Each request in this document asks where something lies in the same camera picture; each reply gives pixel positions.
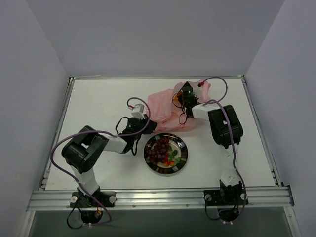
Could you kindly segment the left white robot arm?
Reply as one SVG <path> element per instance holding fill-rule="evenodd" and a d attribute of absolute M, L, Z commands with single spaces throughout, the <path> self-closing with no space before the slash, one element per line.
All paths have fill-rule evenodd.
<path fill-rule="evenodd" d="M 74 137 L 62 149 L 61 155 L 72 168 L 78 179 L 82 202 L 88 207 L 99 203 L 100 190 L 93 167 L 103 151 L 126 154 L 143 134 L 152 134 L 157 123 L 148 117 L 129 118 L 126 128 L 117 137 L 96 133 L 91 126 L 85 126 L 80 135 Z"/>

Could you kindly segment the dark red grape bunch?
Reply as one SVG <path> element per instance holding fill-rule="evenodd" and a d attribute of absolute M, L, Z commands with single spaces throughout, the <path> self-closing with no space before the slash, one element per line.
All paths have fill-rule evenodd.
<path fill-rule="evenodd" d="M 168 138 L 156 140 L 154 146 L 148 151 L 149 159 L 152 163 L 166 163 L 168 161 L 168 151 L 170 143 Z"/>

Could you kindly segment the aluminium front rail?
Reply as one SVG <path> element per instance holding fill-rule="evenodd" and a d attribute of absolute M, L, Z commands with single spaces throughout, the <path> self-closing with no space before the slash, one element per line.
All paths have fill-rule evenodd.
<path fill-rule="evenodd" d="M 150 209 L 199 209 L 204 207 L 204 188 L 194 189 L 140 189 L 104 190 L 114 193 L 115 206 L 110 210 Z M 73 190 L 34 191 L 27 206 L 28 211 L 70 210 Z M 251 207 L 294 206 L 290 187 L 248 187 L 246 188 Z"/>

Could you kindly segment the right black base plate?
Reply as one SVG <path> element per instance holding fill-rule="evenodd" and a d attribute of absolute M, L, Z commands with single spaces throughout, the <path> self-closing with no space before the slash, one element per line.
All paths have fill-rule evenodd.
<path fill-rule="evenodd" d="M 227 192 L 220 189 L 204 190 L 204 199 L 207 202 L 207 206 L 243 206 L 248 205 L 249 201 L 244 201 L 243 191 Z"/>

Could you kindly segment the black rimmed ceramic plate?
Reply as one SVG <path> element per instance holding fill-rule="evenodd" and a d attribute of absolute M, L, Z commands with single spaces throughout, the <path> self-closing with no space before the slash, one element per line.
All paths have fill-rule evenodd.
<path fill-rule="evenodd" d="M 147 166 L 162 175 L 180 171 L 188 161 L 188 147 L 177 135 L 160 133 L 150 138 L 144 147 Z"/>

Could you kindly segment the pink plastic bag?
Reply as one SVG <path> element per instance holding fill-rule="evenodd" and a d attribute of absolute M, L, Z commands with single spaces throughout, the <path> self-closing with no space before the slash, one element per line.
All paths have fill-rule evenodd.
<path fill-rule="evenodd" d="M 167 89 L 148 96 L 147 104 L 151 111 L 151 120 L 157 123 L 155 132 L 189 131 L 197 126 L 197 120 L 186 118 L 180 104 L 173 99 L 184 83 L 177 83 L 173 89 Z"/>

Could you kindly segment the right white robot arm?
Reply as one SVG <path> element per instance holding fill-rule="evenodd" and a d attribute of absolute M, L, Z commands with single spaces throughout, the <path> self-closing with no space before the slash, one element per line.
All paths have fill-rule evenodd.
<path fill-rule="evenodd" d="M 240 195 L 244 193 L 244 182 L 237 170 L 236 162 L 243 128 L 232 105 L 222 106 L 214 99 L 206 102 L 200 100 L 198 91 L 203 85 L 202 81 L 194 88 L 192 84 L 185 82 L 174 98 L 180 103 L 186 119 L 209 122 L 213 140 L 223 153 L 219 198 L 228 205 L 238 202 Z"/>

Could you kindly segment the yellow orange fake fruit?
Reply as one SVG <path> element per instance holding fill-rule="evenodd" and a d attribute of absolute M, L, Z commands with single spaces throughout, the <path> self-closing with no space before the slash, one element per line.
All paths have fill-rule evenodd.
<path fill-rule="evenodd" d="M 181 92 L 177 92 L 172 96 L 172 102 L 175 104 L 181 104 Z"/>

